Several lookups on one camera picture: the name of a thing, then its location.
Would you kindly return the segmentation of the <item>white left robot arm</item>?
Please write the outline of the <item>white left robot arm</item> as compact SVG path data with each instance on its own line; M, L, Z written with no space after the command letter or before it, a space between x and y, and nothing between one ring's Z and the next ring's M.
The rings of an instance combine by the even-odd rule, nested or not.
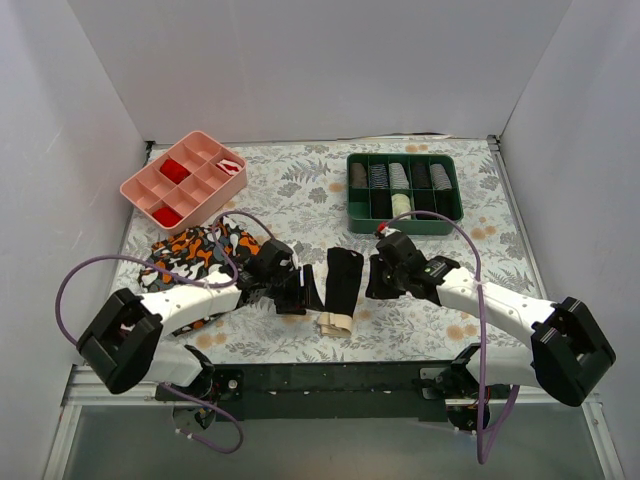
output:
M76 348L113 394L153 381L200 400L212 390L215 367L197 348L170 342L168 336L262 298L271 299L277 313L284 315L324 308L312 267L298 265L286 244L269 240L243 265L218 266L201 281L142 295L116 291Z

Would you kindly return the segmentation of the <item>black underwear beige waistband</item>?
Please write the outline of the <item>black underwear beige waistband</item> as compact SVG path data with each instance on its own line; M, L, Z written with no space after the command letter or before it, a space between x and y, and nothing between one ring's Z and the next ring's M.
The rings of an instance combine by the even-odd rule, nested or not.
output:
M320 333L330 337L350 337L364 257L353 250L333 247L327 252L327 262L325 306L318 318Z

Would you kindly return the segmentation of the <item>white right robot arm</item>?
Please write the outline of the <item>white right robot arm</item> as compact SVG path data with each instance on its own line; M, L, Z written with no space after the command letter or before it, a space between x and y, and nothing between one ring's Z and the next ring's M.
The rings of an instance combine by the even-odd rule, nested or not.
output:
M367 297L388 300L409 294L485 319L519 343L465 348L432 381L446 394L471 398L487 386L520 385L540 388L577 407L614 365L616 354L583 302L568 297L554 303L491 282L481 284L454 260L426 258L395 229L384 229L378 238Z

